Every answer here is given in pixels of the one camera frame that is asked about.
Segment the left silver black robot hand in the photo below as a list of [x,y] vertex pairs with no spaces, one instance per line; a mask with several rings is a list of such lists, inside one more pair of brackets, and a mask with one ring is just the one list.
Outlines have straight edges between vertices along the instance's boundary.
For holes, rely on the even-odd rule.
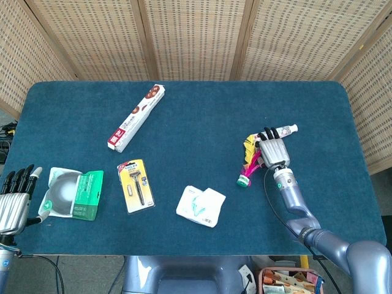
[[34,218],[29,218],[29,207],[36,182],[42,167],[29,165],[19,171],[12,171],[1,186],[1,235],[15,236],[25,227],[43,222],[50,214],[45,210]]

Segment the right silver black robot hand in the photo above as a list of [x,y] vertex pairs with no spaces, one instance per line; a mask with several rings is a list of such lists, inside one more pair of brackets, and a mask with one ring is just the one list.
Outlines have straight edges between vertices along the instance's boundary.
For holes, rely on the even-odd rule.
[[260,133],[258,147],[267,168],[276,165],[290,165],[290,157],[284,141],[280,138],[276,128],[265,127],[265,134]]

